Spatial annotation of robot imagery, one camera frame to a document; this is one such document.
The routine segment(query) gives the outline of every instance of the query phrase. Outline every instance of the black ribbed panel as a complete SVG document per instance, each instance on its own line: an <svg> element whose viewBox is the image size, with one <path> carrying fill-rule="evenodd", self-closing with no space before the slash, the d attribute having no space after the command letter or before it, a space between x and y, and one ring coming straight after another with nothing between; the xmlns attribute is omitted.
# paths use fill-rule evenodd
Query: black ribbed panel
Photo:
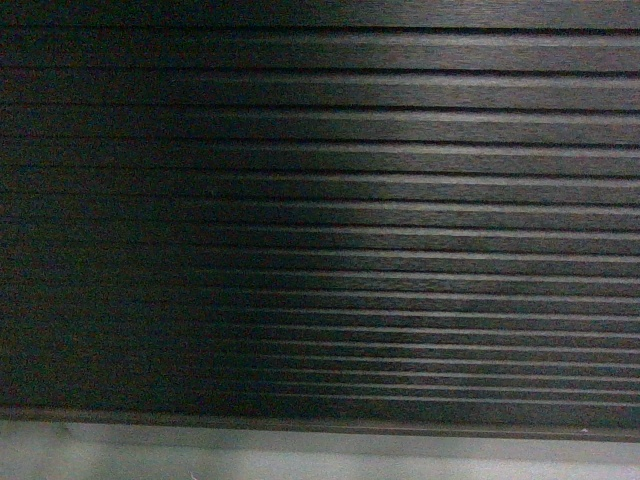
<svg viewBox="0 0 640 480"><path fill-rule="evenodd" d="M3 412L637 429L638 28L0 7Z"/></svg>

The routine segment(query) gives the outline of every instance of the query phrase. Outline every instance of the horizontal groove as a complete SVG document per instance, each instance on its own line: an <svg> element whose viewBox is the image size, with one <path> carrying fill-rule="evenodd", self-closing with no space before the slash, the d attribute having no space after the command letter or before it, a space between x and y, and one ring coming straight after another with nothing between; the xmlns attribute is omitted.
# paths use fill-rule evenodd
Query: horizontal groove
<svg viewBox="0 0 640 480"><path fill-rule="evenodd" d="M429 174L318 174L309 173L217 173L216 180L273 180L273 181L304 181L304 180L336 180L336 181L356 181L356 182L398 182L406 184L470 184L470 185L499 185L499 186L553 186L553 187L635 187L640 185L638 180L630 179L546 179L521 175L519 177L498 177L492 175L483 176L449 176L449 175L429 175Z"/></svg>
<svg viewBox="0 0 640 480"><path fill-rule="evenodd" d="M523 347L516 345L457 345L457 344L415 344L415 343L385 343L385 342L348 342L348 341L313 341L313 340L273 340L264 338L260 340L245 339L243 343L249 345L287 345L287 346L310 346L310 347L352 347L367 348L370 351L375 349L403 349L403 350L449 350L449 351L482 351L482 352L556 352L556 353L599 353L609 354L640 354L640 349L631 348L585 348L585 347Z"/></svg>
<svg viewBox="0 0 640 480"><path fill-rule="evenodd" d="M574 321L574 322L640 322L640 317L629 315L572 315L555 313L479 313L479 312L456 312L456 311L411 311L411 310L375 310L375 309L335 309L335 308L237 308L220 307L220 312L252 312L252 313L301 313L301 314L336 314L349 316L364 315L386 315L387 317L422 317L428 315L434 318L467 318L467 319L492 319L503 320L551 320L551 321Z"/></svg>
<svg viewBox="0 0 640 480"><path fill-rule="evenodd" d="M597 402L572 400L529 400L529 399L478 399L478 398L448 398L448 397L416 397L392 395L332 395L332 394L304 394L304 393L274 393L274 392L238 392L236 390L220 390L219 392L235 395L252 395L260 397L296 397L312 399L343 399L343 400L381 400L400 402L447 402L447 403L489 403L489 404L532 404L532 405L575 405L597 407L640 407L640 403L629 402Z"/></svg>
<svg viewBox="0 0 640 480"><path fill-rule="evenodd" d="M42 223L27 223L20 218L3 218L0 219L1 225L25 225L30 228L36 226L49 226L49 227L74 227L86 223L91 228L97 227L98 224L103 224L100 221L94 220L82 220L82 221L70 221L67 219L56 219L55 222L48 221ZM122 223L123 225L129 225L131 222L117 221L111 223ZM136 223L136 225L149 226L165 226L170 222L162 220L145 220L144 222ZM621 233L621 232L576 232L571 230L528 230L528 229L496 229L487 230L482 228L422 228L422 227L375 227L375 226L357 226L357 227L342 227L342 226L297 226L297 225L265 225L265 224L227 224L227 225L209 225L211 231L222 230L228 231L229 229L235 229L238 232L261 232L261 233L305 233L305 234L370 234L370 235L420 235L420 236L443 236L443 237L471 237L471 238L509 238L509 239L553 239L553 240L620 240L620 241L639 241L640 234L636 233ZM304 247L291 247L293 250ZM361 247L361 250L367 250L366 247ZM464 253L464 252L443 252L443 253Z"/></svg>
<svg viewBox="0 0 640 480"><path fill-rule="evenodd" d="M190 72L193 74L238 74L238 75L437 75L457 77L483 77L493 76L505 79L531 78L531 79L610 79L629 80L640 79L640 73L634 71L536 71L536 70L493 70L493 69L429 69L429 68L345 68L345 67L315 67L315 68L286 68L286 67L198 67L198 66L178 66L168 65L0 65L0 72L147 72L147 73L176 73Z"/></svg>
<svg viewBox="0 0 640 480"><path fill-rule="evenodd" d="M281 104L271 103L269 101L254 102L248 104L237 105L235 103L206 103L206 102L130 102L130 101L2 101L0 99L0 107L123 107L123 108L162 108L162 109L190 109L199 110L200 112L224 112L224 113L260 113L264 111L266 114L274 114L278 112L284 113L451 113L451 114L487 114L487 115L536 115L541 118L544 115L549 117L565 116L576 117L580 119L588 119L589 117L598 118L604 120L609 118L611 123L618 123L622 117L635 116L640 113L640 105L638 108L527 108L527 107L469 107L469 106L454 106L454 107L440 107L440 106L389 106L389 105L315 105L315 104Z"/></svg>
<svg viewBox="0 0 640 480"><path fill-rule="evenodd" d="M638 44L637 30L635 29L519 29L519 28L405 28L405 27L325 27L325 26L299 26L299 27L152 27L152 26L121 26L121 27L96 27L96 26L3 26L0 24L0 32L11 33L95 33L95 32L131 32L131 33L157 33L157 34L200 34L219 33L221 36L240 41L245 39L286 39L286 40L314 40L314 39L356 39L373 38L382 40L385 37L420 39L428 44L449 44L460 42L470 45L494 45L524 44L546 45L541 40L549 40L553 45L630 45Z"/></svg>
<svg viewBox="0 0 640 480"><path fill-rule="evenodd" d="M145 25L132 21L128 24L118 25L91 25L91 24L36 24L20 25L15 23L0 22L0 30L28 32L28 31L72 31L95 32L116 31L135 32L145 31L152 33L181 32L210 32L210 33L238 33L238 34L422 34L422 35L461 35L461 36L628 36L635 37L637 30L633 28L523 28L523 27L426 27L426 26L380 26L380 25Z"/></svg>
<svg viewBox="0 0 640 480"><path fill-rule="evenodd" d="M612 125L637 125L640 123L640 113L633 111L631 113L624 112L611 112L606 110L604 113L598 111L583 111L563 109L561 111L550 109L519 109L519 108L446 108L446 107L378 107L378 106L346 106L346 107L333 107L333 106L297 106L297 105L267 105L267 106L245 106L245 105L139 105L139 104L124 104L111 106L108 104L99 105L84 105L84 104L63 104L58 103L21 103L15 105L3 105L3 109L7 112L32 111L34 107L43 107L42 114L49 113L49 111L60 112L59 107L65 106L77 110L79 113L82 111L100 111L96 107L105 107L104 109L109 112L125 112L126 107L132 109L132 113L135 110L139 110L140 113L165 113L178 111L184 114L187 113L220 113L220 114L236 114L239 117L243 116L264 116L264 117L280 117L285 114L297 114L298 118L335 118L336 120L342 118L358 119L360 114L368 114L368 119L421 119L421 118L433 118L435 120L447 121L455 119L456 117L464 119L464 121L472 122L474 120L493 120L498 123L506 123L508 121L515 123L526 123L529 121L546 123L552 120L564 121L568 124L581 123L581 124L599 124L606 123ZM228 137L230 140L236 140L234 137ZM389 142L395 142L396 139L385 139Z"/></svg>
<svg viewBox="0 0 640 480"><path fill-rule="evenodd" d="M251 154L251 148L246 148L245 152ZM300 150L299 152L301 155L304 155L304 151ZM533 180L535 182L540 181L541 183L553 183L554 181L567 181L567 182L572 182L572 181L576 181L576 182L585 182L585 185L590 183L591 181L593 181L596 185L599 182L603 182L603 185L605 183L611 183L611 185L613 185L616 182L621 182L621 183L629 183L632 184L634 182L640 182L640 174L635 175L632 172L629 172L628 174L616 174L616 172L613 172L612 174L608 174L608 175L598 175L598 174L577 174L577 173L534 173L534 172L527 172L526 174L519 174L519 173L509 173L509 172L498 172L498 173L488 173L488 172L472 172L472 171L444 171L444 170L425 170L425 171L420 171L420 170L401 170L401 169L393 169L393 168L388 168L388 169L374 169L374 168L367 168L367 165L361 165L360 169L357 168L317 168L317 166L309 166L308 169L303 169L303 168L296 168L295 166L291 165L291 166L287 166L287 165L282 165L282 166L276 166L274 168L263 168L262 166L258 166L256 165L256 167L251 167L251 166L242 166L240 168L220 168L218 165L211 165L210 167L205 166L205 165L187 165L187 166L180 166L178 164L174 164L174 165L157 165L157 166L153 166L153 165L117 165L117 164L95 164L95 165L88 165L88 164L79 164L79 165L71 165L69 163L64 163L64 162L60 162L60 163L51 163L51 164L47 164L47 163L33 163L33 164L28 164L28 163L24 163L24 164L19 164L19 163L11 163L11 162L7 162L7 163L3 163L3 166L6 166L8 168L10 168L11 170L13 170L14 172L16 172L17 174L24 174L24 175L28 175L28 174L41 174L43 170L46 169L46 171L48 173L50 173L52 176L53 175L61 175L61 174L65 174L68 173L71 176L73 175L77 175L77 174L83 174L83 173L110 173L110 174L120 174L120 175L127 175L127 174L133 174L133 173L146 173L149 175L157 175L159 171L162 171L162 173L164 175L167 176L168 179L170 179L170 176L177 176L180 177L181 175L219 175L219 176L235 176L235 177L239 177L239 178L244 178L244 177L252 177L255 179L260 179L260 178L264 178L264 179L268 179L270 177L293 177L293 176L300 176L300 178L303 177L310 177L310 178L332 178L332 177L349 177L349 178L357 178L358 176L362 176L362 177L389 177L390 179L394 179L394 178L400 178L402 176L408 176L408 177L416 177L416 178L420 178L420 177L425 177L426 179L429 178L440 178L442 177L443 179L450 179L451 182L455 182L457 179L460 179L460 181L464 181L464 180L469 180L471 182L475 181L475 180L479 180L479 183L482 183L483 179L489 179L490 181L492 179L494 179L496 181L496 184L500 184L501 181L504 181L505 183L509 182L510 180L517 180L517 179L530 179Z"/></svg>
<svg viewBox="0 0 640 480"><path fill-rule="evenodd" d="M236 292L238 294L269 294L274 295L308 295L326 297L391 297L391 298L431 298L442 300L524 300L536 302L601 302L616 304L638 304L640 297L615 297L615 296L574 296L574 295L500 295L500 294L473 294L473 293L416 293L416 292L372 292L367 290L273 290L257 288L222 288L220 291Z"/></svg>
<svg viewBox="0 0 640 480"><path fill-rule="evenodd" d="M158 200L164 200L164 197L156 197ZM37 223L42 223L42 222L50 222L52 220L57 220L56 217L54 216L49 216L49 215L20 215L20 216L15 216L15 215L10 215L9 217L9 221L4 221L4 222L0 222L2 224L6 224L6 225L16 225L16 224L32 224L33 222L37 222ZM104 216L91 216L91 217L85 217L85 218L81 218L81 217L73 217L71 216L70 218L72 218L73 220L88 220L91 222L118 222L118 221L124 221L124 222L129 222L129 221L135 221L135 218L131 218L131 217L104 217ZM193 227L193 226L201 226L201 227L207 227L207 226L211 226L212 222L210 220L200 220L200 221L175 221L175 220L168 220L168 219L149 219L149 218L141 218L140 221L142 222L157 222L158 224L162 224L162 225L166 225L166 226L188 226L188 227ZM218 226L222 227L222 228L233 228L233 227L237 227L237 228L243 228L243 227L251 227L251 226L264 226L264 223L257 223L257 222L238 222L238 221L233 221L233 222L218 222L217 223ZM293 224L289 223L274 223L274 226L276 227L280 227L280 226L292 226ZM331 227L332 225L334 225L333 223L329 223L329 222L315 222L315 223L307 223L307 224L303 224L304 226L309 226L311 228L324 228L324 227ZM339 223L338 225L340 225L341 227L345 227L345 228L367 228L371 226L371 223L369 222L347 222L347 223ZM415 223L414 222L402 222L400 224L392 224L390 225L390 227L393 228L421 228L420 226L414 227ZM521 229L523 231L527 231L525 228L519 228L520 225L515 226L515 228L517 229ZM437 226L427 226L425 228L437 228ZM469 227L465 227L465 228L469 228L469 230L474 230L474 229L483 229L483 227L476 227L474 225L471 225ZM513 226L508 225L505 227L500 227L499 230L512 230L514 229ZM554 228L553 226L549 227L548 229L544 229L541 228L541 226L537 226L537 228L534 227L535 231L545 231L545 232L550 232L550 233L556 233L556 232L568 232L568 233L594 233L596 235L598 234L616 234L616 233L620 233L620 234L628 234L628 235L634 235L636 230L615 230L615 229L611 229L611 228L596 228L596 229L577 229L577 230L565 230L562 228ZM67 242L68 244L83 244L83 243L87 243L85 241L69 241ZM114 245L118 245L118 244L126 244L126 245L136 245L136 244L149 244L149 245L160 245L160 244L166 244L166 245L175 245L176 243L172 243L172 242L138 242L138 241L125 241L125 242L113 242ZM196 243L196 246L201 246L202 244L200 244L200 242ZM300 246L300 247L292 247L291 251L292 252L296 252L300 249L306 249L308 247L306 246ZM346 251L352 251L352 250L360 250L362 249L361 247L345 247L344 250ZM389 251L389 250L398 250L397 248L378 248L377 246L373 246L373 247L365 247L365 249L367 250L372 250L372 251ZM403 251L407 251L407 252L422 252L427 250L426 248L424 248L423 246L420 247L408 247L408 248L401 248L399 250L403 250ZM462 252L466 252L468 251L467 249L461 251L458 249L438 249L438 250L433 250L433 251L437 251L437 252L442 252L442 253L462 253ZM620 254L620 256L636 256L635 254L625 254L622 253Z"/></svg>
<svg viewBox="0 0 640 480"><path fill-rule="evenodd" d="M386 187L384 185L384 181L379 182L380 185L372 185L371 188L378 188L380 189L381 193L377 193L378 196L384 197L385 192L383 191L383 188L392 188L392 187L402 187L403 185L401 184L401 182L394 182L394 184L387 184ZM508 188L513 188L515 189L516 187L519 187L521 185L513 185L513 186L509 186L509 185L500 185L500 184L469 184L469 185L464 185L462 183L455 183L452 182L450 184L445 184L443 183L435 183L434 185L438 185L438 186L444 186L445 188L456 188L456 187L469 187L469 188L473 188L475 186L477 187L507 187L505 188L505 190L508 190ZM421 186L421 184L419 182L412 182L412 183L407 183L404 186L410 187L416 187L416 186ZM536 188L538 187L537 185L530 185L531 188ZM598 199L595 198L592 201L585 201L584 199L578 199L578 198L572 198L570 194L566 195L566 197L564 197L562 194L556 193L556 195L559 197L558 200L553 200L553 201L549 201L545 198L536 198L536 194L535 192L532 192L531 197L529 197L528 200L525 200L523 196L518 195L517 193L514 195L517 198L511 199L511 200L507 200L505 198L499 198L501 195L499 195L498 192L483 192L480 189L478 189L478 191L475 194L470 194L471 197L482 197L482 196L486 196L486 197L495 197L495 199L493 200L483 200L481 198L473 198L473 199L461 199L461 198L456 198L455 200L451 200L450 198L437 198L439 195L438 194L430 194L428 192L424 192L423 195L425 197L427 197L426 199L422 199L422 198L406 198L405 195L389 195L392 196L391 199L376 199L375 198L375 194L372 193L370 195L358 195L358 194L350 194L350 195L345 195L345 194L340 194L339 192L337 193L337 195L332 195L331 194L331 190L329 189L331 188L331 186L327 186L327 189L324 190L324 194L321 194L321 196L318 197L314 197L314 196L304 196L304 193L294 193L294 194L286 194L283 193L282 195L269 195L268 193L247 193L247 192L252 192L251 190L242 190L242 189L238 189L236 190L238 193L236 194L236 192L229 192L229 194L218 194L218 192L216 191L216 188L213 187L211 188L211 193L207 192L206 190L201 191L199 193L172 193L170 191L164 191L164 192L154 192L154 193L145 193L145 192L118 192L118 191L106 191L106 190L72 190L72 189L39 189L39 188L19 188L19 189L11 189L11 188L6 188L6 186L2 185L2 179L0 178L0 195L3 194L15 194L15 195L24 195L24 196L37 196L37 195L56 195L59 197L70 197L70 198L78 198L78 197L86 197L86 196L90 196L93 198L100 198L100 199L105 199L108 200L110 198L113 199L118 199L118 200L124 200L124 201L129 201L129 200L148 200L148 201L153 201L154 199L158 199L158 200L167 200L167 199L178 199L178 200L184 200L184 201L203 201L203 202L208 202L209 200L213 201L213 202L238 202L238 203L243 203L243 202L263 202L263 206L272 206L275 203L282 203L283 205L291 205L293 207L300 207L303 206L301 203L305 202L306 205L304 206L312 206L313 204L318 204L318 206L320 208L324 208L326 206L330 206L331 208L348 208L349 205L354 205L356 207L361 207L363 206L363 203L369 203L371 204L372 202L377 202L377 207L383 207L385 205L388 205L389 203L402 203L402 208L408 208L410 210L412 209L412 205L418 205L420 206L421 204L424 203L429 203L431 205L438 205L438 206L450 206L450 205L455 205L458 207L461 207L464 209L464 207L475 207L475 206L481 206L481 207L504 207L504 208L509 208L509 207L513 207L513 208L518 208L518 207L542 207L542 208L547 208L547 207L573 207L576 206L578 208L607 208L607 209L612 209L613 211L611 212L612 214L615 213L621 213L621 214L625 214L625 213L629 213L630 209L635 209L637 207L640 207L640 198L638 200L632 200L632 201L625 201L626 198L632 198L631 193L629 192L629 197L625 197L622 195L621 192L611 192L611 197L618 197L616 199L610 200L606 197L606 193L607 192L602 192L603 196L602 198ZM564 188L572 188L570 185L566 185L564 186ZM574 186L573 188L593 188L593 189L604 189L607 188L605 186L598 186L598 185L594 185L593 187L578 187L578 186ZM635 190L638 189L640 190L640 184L638 186L636 185L621 185L618 187L618 189L629 189L629 190ZM220 190L224 190L225 186L221 186L219 188ZM232 222L224 222L224 221L220 221L218 222L218 225L232 225ZM324 222L319 222L315 225L318 226L323 226L326 225ZM350 225L352 227L358 227L359 224L358 223L353 223L353 224L347 224Z"/></svg>
<svg viewBox="0 0 640 480"><path fill-rule="evenodd" d="M376 370L323 370L317 368L254 368L254 367L230 367L225 368L229 372L274 372L274 373L300 373L300 374L330 374L330 375L367 375L377 377L424 377L424 378L457 378L457 379L492 379L492 380L549 380L549 381L598 381L598 382L632 382L640 383L640 378L619 376L587 376L587 375L525 375L525 374L473 374L453 372L406 372L406 371L376 371Z"/></svg>
<svg viewBox="0 0 640 480"><path fill-rule="evenodd" d="M640 151L639 145L627 145L627 144L615 144L611 142L606 143L562 143L557 141L547 141L544 143L539 142L526 142L526 141L482 141L482 140L410 140L410 139L362 139L362 138L309 138L309 137L282 137L282 138L249 138L249 137L227 137L227 138L209 138L200 135L170 135L170 136L153 136L153 135L64 135L64 134L2 134L0 132L0 138L6 142L38 142L38 141L52 141L61 143L73 143L79 140L92 142L92 141L112 141L112 142L197 142L203 144L227 144L227 145L264 145L264 146L303 146L308 148L316 145L326 145L331 143L336 146L340 145L366 145L378 148L378 146L433 146L433 147L468 147L468 148L511 148L511 149L555 149L555 150L590 150L590 151L611 151L612 153L618 152L638 152Z"/></svg>
<svg viewBox="0 0 640 480"><path fill-rule="evenodd" d="M637 390L599 390L599 389L579 389L579 388L517 388L517 387L490 387L490 386L452 386L452 385L406 385L406 384L385 384L385 383L343 383L343 382L290 382L290 381L269 381L265 382L275 386L292 387L346 387L346 388L380 388L398 390L424 390L424 391L486 391L486 392L520 392L520 393L579 393L579 394L600 394L600 395L634 395L640 396Z"/></svg>
<svg viewBox="0 0 640 480"><path fill-rule="evenodd" d="M190 270L190 273L198 273L198 270ZM394 271L356 271L356 270L286 270L286 269L207 269L212 274L264 274L269 276L293 275L319 278L371 278L371 279L407 279L407 280L470 280L470 281L511 281L523 283L557 282L557 283L584 283L584 284L620 284L640 285L640 278L628 277L587 277L587 276L560 276L560 275L487 275L487 274L447 274L447 273L423 273L423 272L394 272Z"/></svg>
<svg viewBox="0 0 640 480"><path fill-rule="evenodd" d="M406 358L406 357L365 357L365 356L339 356L339 355L252 355L251 358L259 360L260 358L274 359L296 359L296 360L328 360L328 361L358 361L363 363L415 363L415 364L434 364L434 365L496 365L496 366L519 366L519 367L604 367L611 368L628 368L640 370L640 364L637 363L603 363L603 362L566 362L566 361L519 361L519 360L472 360L472 359L432 359L432 358Z"/></svg>
<svg viewBox="0 0 640 480"><path fill-rule="evenodd" d="M212 250L224 252L242 252L242 253L258 253L258 254L287 254L292 252L301 252L310 256L361 256L376 255L379 258L385 257L404 257L404 258L446 258L446 259L473 259L473 260L537 260L537 261L593 261L593 262L622 262L636 263L640 262L640 256L626 255L536 255L536 254L509 254L509 253L473 253L473 252L429 252L429 251L389 251L389 250L337 250L337 249L283 249L283 248L214 248Z"/></svg>
<svg viewBox="0 0 640 480"><path fill-rule="evenodd" d="M60 225L72 225L60 222ZM237 228L240 231L256 232L284 232L284 233L367 233L385 235L442 235L460 237L501 237L501 238L543 238L559 240L640 240L640 234L617 232L574 232L574 231L549 231L549 230L486 230L473 228L447 229L447 228L403 228L403 227L306 227L306 226L279 226L279 225L235 225L226 228Z"/></svg>
<svg viewBox="0 0 640 480"><path fill-rule="evenodd" d="M52 71L60 71L61 73L69 72L71 69L51 69ZM81 71L91 71L87 69L73 69L73 73L80 73ZM0 74L2 73L29 73L40 72L40 69L32 68L10 68L1 67ZM118 69L112 70L114 73L122 73ZM262 71L246 71L246 70L191 70L191 69L174 69L174 70L162 70L158 69L154 73L161 75L162 78L170 80L171 83L182 83L185 81L197 81L206 84L210 81L233 83L242 82L243 84L255 82L258 84L266 83L292 83L309 82L326 83L329 85L342 84L358 85L358 84L371 84L371 85L390 85L390 86L412 86L412 85L433 85L438 87L448 86L492 86L492 87L561 87L571 86L580 88L594 88L594 87L607 87L611 89L615 88L637 88L640 87L640 79L630 77L629 74L596 74L583 75L574 72L559 72L559 73L531 73L527 76L526 72L484 72L482 70L476 71L427 71L422 70L395 70L389 72L384 69L367 70L338 70L338 71L324 71L324 70L278 70L278 69L264 69Z"/></svg>
<svg viewBox="0 0 640 480"><path fill-rule="evenodd" d="M24 197L37 197L35 194L17 194ZM66 194L52 194L51 197L54 196L66 196ZM96 193L83 194L82 196L88 198L100 198L100 197L108 197L109 195L101 195ZM410 210L431 210L431 209L442 209L447 211L477 211L477 212L503 212L503 211L512 211L516 212L539 212L539 213L600 213L600 214L615 214L615 213L626 213L632 215L640 215L640 208L631 208L631 207L591 207L591 206L533 206L533 205L523 205L523 206L512 206L510 204L495 204L495 205L487 205L487 204L472 204L467 205L466 203L461 203L454 200L450 200L448 202L403 202L403 201L380 201L380 202L371 202L371 201L344 201L344 200L226 200L226 199L213 199L210 203L219 203L223 205L235 206L235 205L245 205L248 207L257 207L257 206L323 206L330 205L333 208L339 209L348 209L352 206L363 206L363 207L372 207L372 208L386 208L392 209L394 207L404 207Z"/></svg>
<svg viewBox="0 0 640 480"><path fill-rule="evenodd" d="M225 327L240 327L234 323L218 323ZM321 332L371 332L371 333L415 333L415 334L450 334L450 335L481 335L487 337L567 337L567 338L640 338L640 333L603 333L603 332L572 332L572 331L541 331L541 330L489 330L480 328L410 328L410 327L337 327L334 325L281 325L281 324L242 324L242 328L256 330L309 330Z"/></svg>

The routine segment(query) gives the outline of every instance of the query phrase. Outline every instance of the ribbed dark surface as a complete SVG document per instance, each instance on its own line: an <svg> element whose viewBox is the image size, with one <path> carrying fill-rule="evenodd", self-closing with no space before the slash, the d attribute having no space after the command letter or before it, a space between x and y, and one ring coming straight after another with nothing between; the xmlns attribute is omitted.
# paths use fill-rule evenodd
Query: ribbed dark surface
<svg viewBox="0 0 640 480"><path fill-rule="evenodd" d="M4 407L640 426L638 2L209 7L0 7Z"/></svg>

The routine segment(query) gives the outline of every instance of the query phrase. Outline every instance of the gray floor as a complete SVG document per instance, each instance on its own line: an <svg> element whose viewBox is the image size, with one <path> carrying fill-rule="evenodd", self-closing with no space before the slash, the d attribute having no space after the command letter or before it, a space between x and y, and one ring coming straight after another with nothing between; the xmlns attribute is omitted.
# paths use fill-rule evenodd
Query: gray floor
<svg viewBox="0 0 640 480"><path fill-rule="evenodd" d="M0 422L1 480L640 479L640 445Z"/></svg>

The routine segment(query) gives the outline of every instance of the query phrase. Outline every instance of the slatted panel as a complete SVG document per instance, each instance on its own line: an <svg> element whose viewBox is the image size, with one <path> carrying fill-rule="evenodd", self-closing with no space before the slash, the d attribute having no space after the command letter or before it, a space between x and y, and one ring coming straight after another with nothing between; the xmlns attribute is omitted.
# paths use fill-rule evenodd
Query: slatted panel
<svg viewBox="0 0 640 480"><path fill-rule="evenodd" d="M638 427L637 2L6 9L5 407Z"/></svg>

